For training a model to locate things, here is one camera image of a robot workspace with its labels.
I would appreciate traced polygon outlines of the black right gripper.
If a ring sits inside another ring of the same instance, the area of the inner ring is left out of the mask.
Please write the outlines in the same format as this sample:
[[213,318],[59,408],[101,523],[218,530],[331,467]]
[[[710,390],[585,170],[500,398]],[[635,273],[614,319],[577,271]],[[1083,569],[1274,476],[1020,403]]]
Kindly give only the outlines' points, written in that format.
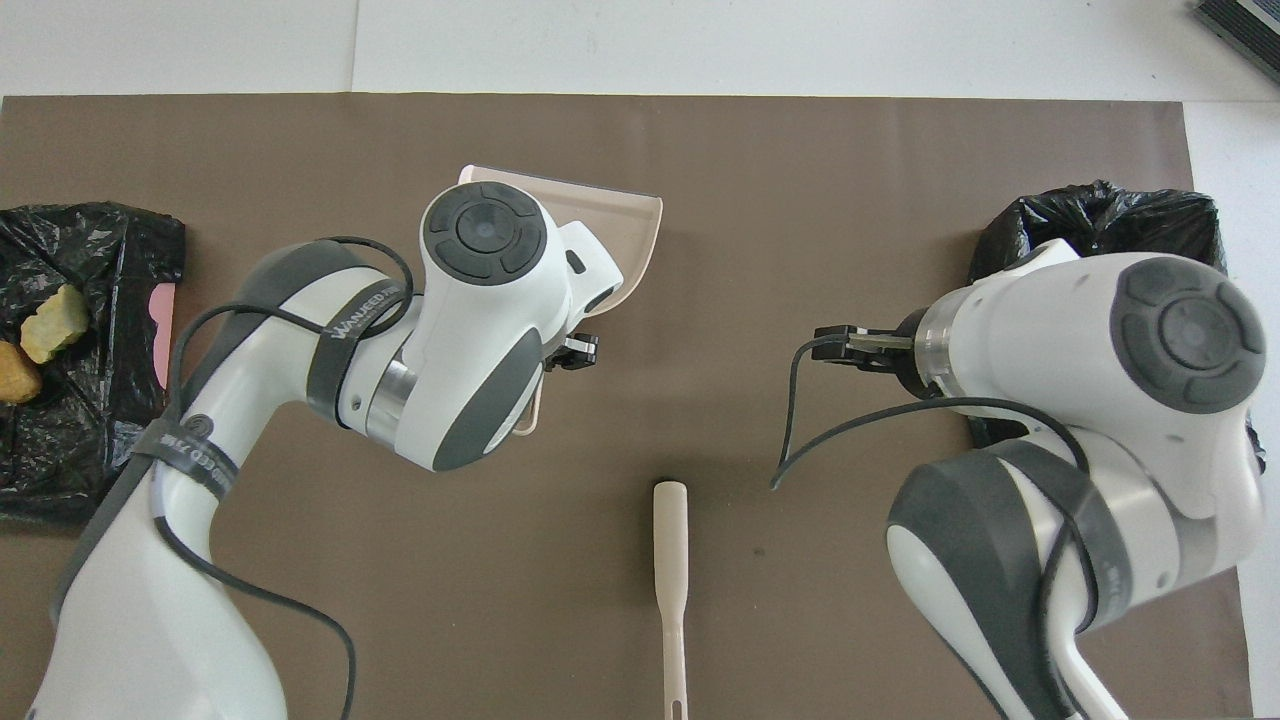
[[915,336],[927,314],[927,307],[920,307],[905,316],[899,325],[890,332],[891,337],[909,341],[906,348],[888,348],[884,354],[879,351],[864,351],[854,347],[876,347],[870,341],[873,336],[882,336],[882,329],[865,328],[860,325],[822,325],[813,331],[813,337],[837,337],[845,345],[822,345],[814,347],[814,360],[831,363],[858,369],[886,369],[887,359],[899,383],[915,398],[938,398],[945,393],[933,382],[927,380],[920,372],[916,350],[914,348]]

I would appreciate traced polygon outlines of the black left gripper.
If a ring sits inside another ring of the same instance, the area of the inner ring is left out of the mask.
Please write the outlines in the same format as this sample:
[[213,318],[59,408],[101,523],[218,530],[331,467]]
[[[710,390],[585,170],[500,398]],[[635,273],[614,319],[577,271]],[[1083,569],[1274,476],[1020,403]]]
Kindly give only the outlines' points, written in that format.
[[600,338],[589,333],[572,333],[543,361],[544,372],[564,369],[576,372],[596,365]]

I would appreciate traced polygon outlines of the beige plastic dustpan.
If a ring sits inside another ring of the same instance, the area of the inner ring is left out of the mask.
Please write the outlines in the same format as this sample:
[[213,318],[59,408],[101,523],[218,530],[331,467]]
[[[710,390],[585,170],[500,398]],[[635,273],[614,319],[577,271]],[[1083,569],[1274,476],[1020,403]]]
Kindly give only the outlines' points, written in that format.
[[536,420],[543,361],[636,288],[662,201],[467,167],[422,219],[438,454],[480,455]]

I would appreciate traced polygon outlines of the beige brush with black bristles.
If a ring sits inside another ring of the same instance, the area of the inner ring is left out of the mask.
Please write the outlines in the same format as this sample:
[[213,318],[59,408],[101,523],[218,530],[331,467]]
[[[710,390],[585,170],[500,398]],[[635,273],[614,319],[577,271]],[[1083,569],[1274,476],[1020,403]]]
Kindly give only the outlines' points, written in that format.
[[653,493],[653,568],[662,623],[663,720],[689,720],[684,618],[689,601],[689,493],[659,480]]

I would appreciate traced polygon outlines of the orange striped sponge piece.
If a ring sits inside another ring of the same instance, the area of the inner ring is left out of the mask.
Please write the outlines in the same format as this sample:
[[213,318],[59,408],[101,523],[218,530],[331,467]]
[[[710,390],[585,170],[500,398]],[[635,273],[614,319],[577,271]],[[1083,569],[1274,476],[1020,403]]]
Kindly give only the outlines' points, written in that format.
[[90,311],[84,296],[73,284],[63,284],[23,320],[20,347],[31,361],[44,365],[73,345],[88,327]]

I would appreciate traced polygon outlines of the mustard brown sponge piece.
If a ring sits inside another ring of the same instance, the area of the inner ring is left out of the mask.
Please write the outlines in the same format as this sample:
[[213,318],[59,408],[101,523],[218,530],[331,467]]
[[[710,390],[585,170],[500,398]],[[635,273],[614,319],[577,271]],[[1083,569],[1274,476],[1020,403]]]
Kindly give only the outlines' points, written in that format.
[[38,366],[14,343],[0,340],[0,404],[26,404],[41,392]]

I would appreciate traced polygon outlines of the open bin with black bag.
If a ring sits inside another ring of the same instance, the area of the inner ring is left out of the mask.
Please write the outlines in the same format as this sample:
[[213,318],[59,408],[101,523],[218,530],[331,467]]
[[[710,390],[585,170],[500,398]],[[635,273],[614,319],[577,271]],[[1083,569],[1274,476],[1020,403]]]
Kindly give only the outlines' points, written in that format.
[[[1097,179],[1091,184],[1021,196],[1006,206],[978,236],[965,286],[975,284],[1025,260],[1052,240],[1065,240],[1079,258],[1116,252],[1164,252],[1228,274],[1219,227],[1219,209],[1203,193],[1183,190],[1134,191]],[[1107,379],[1100,356],[1074,345],[1055,350],[1037,368],[1064,372],[1071,387],[1093,387]],[[1020,420],[970,416],[973,448],[1024,437]]]

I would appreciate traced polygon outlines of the pink bin in black bag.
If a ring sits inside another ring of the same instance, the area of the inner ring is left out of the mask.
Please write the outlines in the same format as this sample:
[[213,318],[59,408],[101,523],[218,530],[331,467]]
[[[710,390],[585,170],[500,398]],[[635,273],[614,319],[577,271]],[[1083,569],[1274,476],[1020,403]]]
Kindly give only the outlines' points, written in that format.
[[122,474],[131,446],[165,406],[154,350],[154,291],[186,273],[186,227],[118,202],[0,211],[0,341],[63,286],[86,332],[36,365],[40,392],[0,401],[0,519],[81,525]]

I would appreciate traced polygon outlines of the brown paper table mat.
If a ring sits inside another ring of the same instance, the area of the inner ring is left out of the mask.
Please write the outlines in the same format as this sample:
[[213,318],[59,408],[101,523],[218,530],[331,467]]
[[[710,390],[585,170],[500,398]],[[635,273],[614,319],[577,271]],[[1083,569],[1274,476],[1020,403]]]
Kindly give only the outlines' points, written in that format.
[[1105,179],[1194,184],[1175,102],[262,95],[8,97],[0,209],[116,201],[188,231],[175,324],[291,243],[419,260],[467,164],[663,199],[639,287],[584,323],[539,427],[433,474],[283,407],[212,524],[216,562],[339,620],[353,720],[660,716],[652,487],[690,496],[701,720],[995,720],[900,588],[884,519],[918,464],[969,448],[933,410],[769,478],[788,363],[818,325],[896,325],[961,286],[1012,200]]

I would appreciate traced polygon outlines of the dark grey ribbed device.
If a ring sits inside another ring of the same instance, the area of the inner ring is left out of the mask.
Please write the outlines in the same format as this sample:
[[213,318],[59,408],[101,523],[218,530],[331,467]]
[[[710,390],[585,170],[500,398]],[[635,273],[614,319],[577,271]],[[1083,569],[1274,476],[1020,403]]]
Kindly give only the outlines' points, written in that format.
[[1199,0],[1192,14],[1280,85],[1280,0]]

